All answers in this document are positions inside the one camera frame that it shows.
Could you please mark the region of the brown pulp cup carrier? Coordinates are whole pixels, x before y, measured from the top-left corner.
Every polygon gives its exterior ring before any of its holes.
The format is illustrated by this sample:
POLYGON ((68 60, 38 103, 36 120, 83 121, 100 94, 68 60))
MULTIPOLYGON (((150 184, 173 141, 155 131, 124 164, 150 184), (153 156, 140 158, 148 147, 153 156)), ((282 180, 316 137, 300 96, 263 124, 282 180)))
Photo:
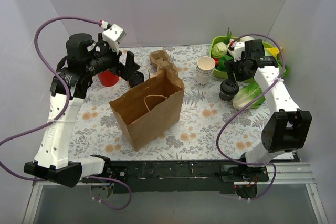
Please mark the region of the brown pulp cup carrier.
POLYGON ((165 50, 153 51, 149 55, 149 59, 152 65, 156 67, 157 71, 162 69, 170 69, 177 76, 179 75, 179 70, 177 66, 171 61, 170 55, 165 50))

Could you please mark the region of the brown paper bag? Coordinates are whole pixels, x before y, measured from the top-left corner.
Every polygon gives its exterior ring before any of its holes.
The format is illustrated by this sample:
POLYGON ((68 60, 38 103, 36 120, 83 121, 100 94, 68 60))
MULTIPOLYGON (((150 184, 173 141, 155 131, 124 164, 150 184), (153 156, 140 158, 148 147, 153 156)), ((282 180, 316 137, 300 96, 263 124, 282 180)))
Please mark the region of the brown paper bag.
POLYGON ((110 102, 123 135, 135 151, 179 121, 184 89, 178 75, 163 69, 110 102))

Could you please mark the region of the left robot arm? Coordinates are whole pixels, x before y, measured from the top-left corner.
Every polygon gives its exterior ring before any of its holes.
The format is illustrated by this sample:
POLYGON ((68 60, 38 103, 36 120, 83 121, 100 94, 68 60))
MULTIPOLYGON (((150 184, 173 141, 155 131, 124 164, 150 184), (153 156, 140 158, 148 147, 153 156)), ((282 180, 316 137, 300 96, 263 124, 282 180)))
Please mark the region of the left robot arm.
POLYGON ((107 166, 108 158, 91 155, 69 160, 75 120, 94 76, 110 71, 128 81, 140 66, 134 61, 131 51, 127 51, 125 63, 121 63, 122 52, 112 49, 102 34, 99 34, 98 42, 90 34, 71 35, 66 50, 67 55, 57 65, 50 87, 48 126, 34 159, 25 163, 24 172, 67 187, 74 187, 83 177, 90 175, 106 182, 112 175, 107 166))

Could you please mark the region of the black plastic cup lids stack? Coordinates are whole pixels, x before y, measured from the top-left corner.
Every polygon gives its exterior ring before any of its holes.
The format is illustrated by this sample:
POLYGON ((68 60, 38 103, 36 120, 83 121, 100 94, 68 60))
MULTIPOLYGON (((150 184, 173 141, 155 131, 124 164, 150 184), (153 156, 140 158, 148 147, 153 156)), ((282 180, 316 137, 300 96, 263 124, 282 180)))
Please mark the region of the black plastic cup lids stack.
POLYGON ((130 88, 133 88, 139 84, 142 84, 144 82, 144 74, 136 71, 133 76, 129 79, 128 84, 130 88))

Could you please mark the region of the black takeout coffee cup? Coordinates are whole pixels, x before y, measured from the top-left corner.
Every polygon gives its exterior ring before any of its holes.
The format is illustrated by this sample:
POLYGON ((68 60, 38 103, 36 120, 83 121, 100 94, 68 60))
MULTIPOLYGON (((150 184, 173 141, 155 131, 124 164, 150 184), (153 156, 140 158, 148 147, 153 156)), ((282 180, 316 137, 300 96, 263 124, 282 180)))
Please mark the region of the black takeout coffee cup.
POLYGON ((229 102, 239 92, 239 85, 235 81, 224 80, 220 85, 219 98, 229 102))

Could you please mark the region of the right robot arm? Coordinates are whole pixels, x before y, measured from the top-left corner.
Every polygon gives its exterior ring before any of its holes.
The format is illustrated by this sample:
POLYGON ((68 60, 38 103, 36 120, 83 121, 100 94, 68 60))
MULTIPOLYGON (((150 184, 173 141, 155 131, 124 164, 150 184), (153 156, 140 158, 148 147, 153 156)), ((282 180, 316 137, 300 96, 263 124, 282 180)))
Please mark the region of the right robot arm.
POLYGON ((273 56, 266 56, 263 41, 231 41, 227 50, 233 57, 225 63, 228 79, 220 85, 220 98, 230 101, 238 93, 238 82, 254 78, 269 106, 271 117, 261 134, 261 142, 240 158, 237 168, 229 172, 242 180, 260 174, 266 163, 275 157, 303 148, 312 121, 310 112, 303 111, 293 101, 282 80, 273 56))

